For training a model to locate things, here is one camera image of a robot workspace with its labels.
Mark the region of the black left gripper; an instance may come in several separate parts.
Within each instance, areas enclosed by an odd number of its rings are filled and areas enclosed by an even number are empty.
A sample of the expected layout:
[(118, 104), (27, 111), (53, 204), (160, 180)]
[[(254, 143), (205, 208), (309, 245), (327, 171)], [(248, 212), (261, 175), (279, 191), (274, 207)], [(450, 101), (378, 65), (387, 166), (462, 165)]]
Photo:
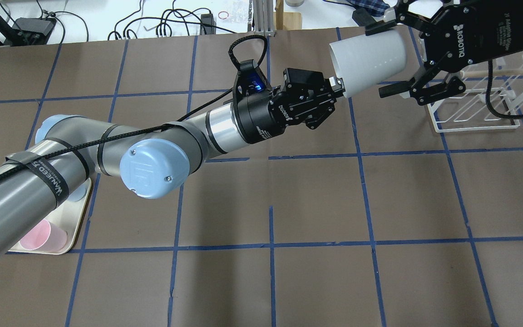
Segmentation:
[(322, 72), (286, 68), (284, 82), (271, 91), (235, 97), (235, 118), (246, 143), (255, 144), (280, 136), (288, 126), (304, 124), (316, 129), (345, 97), (343, 80), (325, 78)]

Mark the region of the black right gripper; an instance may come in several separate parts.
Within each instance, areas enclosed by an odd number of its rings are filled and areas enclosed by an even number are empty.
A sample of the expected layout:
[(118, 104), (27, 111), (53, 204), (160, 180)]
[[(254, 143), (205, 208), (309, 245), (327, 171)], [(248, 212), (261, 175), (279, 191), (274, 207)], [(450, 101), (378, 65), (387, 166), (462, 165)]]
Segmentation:
[(463, 68), (523, 52), (523, 0), (445, 0), (430, 19), (411, 13), (410, 5), (400, 0), (396, 20), (365, 27), (365, 35), (372, 36), (408, 25), (424, 43), (419, 70), (409, 80), (380, 87), (381, 99), (400, 96), (420, 105), (448, 99), (466, 89)]

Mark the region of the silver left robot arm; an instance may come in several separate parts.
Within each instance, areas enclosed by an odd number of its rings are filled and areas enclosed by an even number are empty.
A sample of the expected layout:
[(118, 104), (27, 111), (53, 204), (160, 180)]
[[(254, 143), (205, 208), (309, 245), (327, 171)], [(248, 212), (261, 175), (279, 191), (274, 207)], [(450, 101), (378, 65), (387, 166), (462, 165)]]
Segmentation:
[(345, 91), (340, 77), (287, 68), (274, 88), (259, 73), (239, 73), (232, 101), (153, 128), (49, 117), (39, 141), (0, 166), (0, 255), (97, 173), (121, 178), (141, 198), (160, 198), (208, 159), (280, 136), (291, 125), (317, 128)]

